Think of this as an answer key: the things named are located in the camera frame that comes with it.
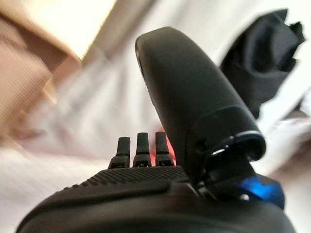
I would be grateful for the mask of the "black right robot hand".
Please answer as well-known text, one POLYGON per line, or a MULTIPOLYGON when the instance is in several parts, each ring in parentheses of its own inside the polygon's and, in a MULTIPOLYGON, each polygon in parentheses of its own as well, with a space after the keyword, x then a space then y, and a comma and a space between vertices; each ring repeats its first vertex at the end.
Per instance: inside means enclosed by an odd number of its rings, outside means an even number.
POLYGON ((223 73, 186 35, 139 36, 136 57, 164 131, 121 137, 108 169, 43 200, 19 233, 293 233, 280 184, 257 174, 266 142, 223 73))

